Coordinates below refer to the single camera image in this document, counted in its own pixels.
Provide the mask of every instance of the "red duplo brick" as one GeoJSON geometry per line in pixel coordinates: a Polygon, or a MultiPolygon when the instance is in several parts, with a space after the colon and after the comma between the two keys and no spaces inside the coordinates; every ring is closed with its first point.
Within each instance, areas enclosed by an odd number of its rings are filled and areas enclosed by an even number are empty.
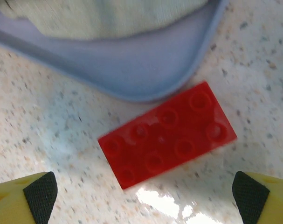
{"type": "Polygon", "coordinates": [[[235,139],[216,97],[203,82],[98,141],[126,189],[235,139]]]}

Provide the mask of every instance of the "white speckled surface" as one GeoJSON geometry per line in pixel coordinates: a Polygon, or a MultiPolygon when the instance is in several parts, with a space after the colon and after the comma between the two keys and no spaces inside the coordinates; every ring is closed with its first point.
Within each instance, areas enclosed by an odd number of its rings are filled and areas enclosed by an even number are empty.
{"type": "Polygon", "coordinates": [[[232,1],[191,86],[207,80],[235,144],[123,192],[97,137],[156,104],[110,98],[0,48],[0,182],[54,171],[50,224],[240,224],[237,170],[283,178],[283,0],[232,1]]]}

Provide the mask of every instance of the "black rubber pad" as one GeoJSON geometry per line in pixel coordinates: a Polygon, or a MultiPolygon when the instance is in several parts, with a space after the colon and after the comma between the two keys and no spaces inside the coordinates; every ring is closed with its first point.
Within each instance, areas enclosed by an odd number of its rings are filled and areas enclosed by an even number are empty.
{"type": "Polygon", "coordinates": [[[53,172],[46,173],[23,189],[36,224],[47,224],[57,196],[53,172]]]}
{"type": "Polygon", "coordinates": [[[233,195],[244,224],[256,224],[270,191],[244,172],[237,172],[233,195]]]}

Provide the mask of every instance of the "lego stud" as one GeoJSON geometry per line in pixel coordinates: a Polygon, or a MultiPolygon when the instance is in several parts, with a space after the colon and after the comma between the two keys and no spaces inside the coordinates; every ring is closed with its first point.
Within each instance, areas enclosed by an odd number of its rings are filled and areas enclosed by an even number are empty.
{"type": "Polygon", "coordinates": [[[189,105],[195,112],[205,112],[212,106],[212,101],[209,95],[203,91],[194,93],[189,99],[189,105]]]}
{"type": "Polygon", "coordinates": [[[147,124],[139,124],[134,126],[130,131],[130,136],[135,142],[142,142],[147,139],[148,133],[148,125],[147,124]]]}
{"type": "Polygon", "coordinates": [[[188,159],[194,153],[194,144],[187,139],[178,140],[174,145],[174,152],[179,159],[188,159]]]}
{"type": "Polygon", "coordinates": [[[206,134],[209,140],[214,142],[220,142],[226,138],[227,130],[225,126],[213,122],[207,126],[206,134]]]}
{"type": "Polygon", "coordinates": [[[149,155],[145,160],[145,166],[150,173],[158,173],[163,169],[163,160],[158,155],[149,155]]]}
{"type": "Polygon", "coordinates": [[[123,139],[121,137],[115,137],[110,141],[106,142],[103,146],[103,151],[106,156],[114,157],[117,156],[123,147],[123,139]]]}
{"type": "Polygon", "coordinates": [[[157,115],[159,123],[166,129],[174,128],[179,121],[178,113],[172,108],[166,108],[157,115]]]}
{"type": "Polygon", "coordinates": [[[125,186],[130,186],[134,183],[134,173],[129,168],[124,168],[118,177],[118,181],[125,186]]]}

